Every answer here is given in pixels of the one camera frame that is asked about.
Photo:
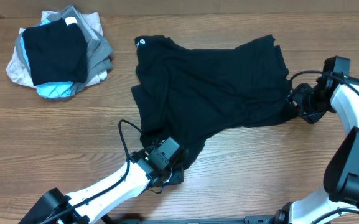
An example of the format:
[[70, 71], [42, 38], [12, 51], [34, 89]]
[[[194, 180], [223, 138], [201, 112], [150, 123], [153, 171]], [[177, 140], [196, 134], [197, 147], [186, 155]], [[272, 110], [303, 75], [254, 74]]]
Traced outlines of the black t-shirt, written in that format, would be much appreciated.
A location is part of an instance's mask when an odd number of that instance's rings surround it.
[[208, 138], [227, 128], [275, 126], [297, 117], [281, 48], [266, 35], [234, 49], [186, 49], [163, 35], [134, 41], [139, 85], [131, 92], [141, 143], [173, 138], [188, 169]]

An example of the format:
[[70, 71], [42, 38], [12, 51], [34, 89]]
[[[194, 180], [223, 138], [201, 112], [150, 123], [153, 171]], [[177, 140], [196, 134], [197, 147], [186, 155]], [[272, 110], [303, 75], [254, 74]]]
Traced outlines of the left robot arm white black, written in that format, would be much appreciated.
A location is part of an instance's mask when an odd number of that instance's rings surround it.
[[19, 223], [96, 223], [126, 200], [151, 187], [163, 187], [183, 157], [181, 148], [133, 152], [119, 170], [85, 189], [66, 195], [57, 188], [44, 193]]

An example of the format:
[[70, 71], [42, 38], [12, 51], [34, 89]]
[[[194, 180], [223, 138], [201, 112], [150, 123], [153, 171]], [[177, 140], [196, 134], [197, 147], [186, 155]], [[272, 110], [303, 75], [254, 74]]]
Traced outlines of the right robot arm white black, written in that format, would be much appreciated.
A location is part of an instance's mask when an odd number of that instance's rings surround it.
[[325, 72], [315, 87], [302, 83], [292, 89], [289, 100], [310, 124], [328, 111], [337, 113], [345, 139], [325, 170], [323, 186], [287, 203], [266, 223], [330, 223], [347, 213], [359, 215], [359, 79]]

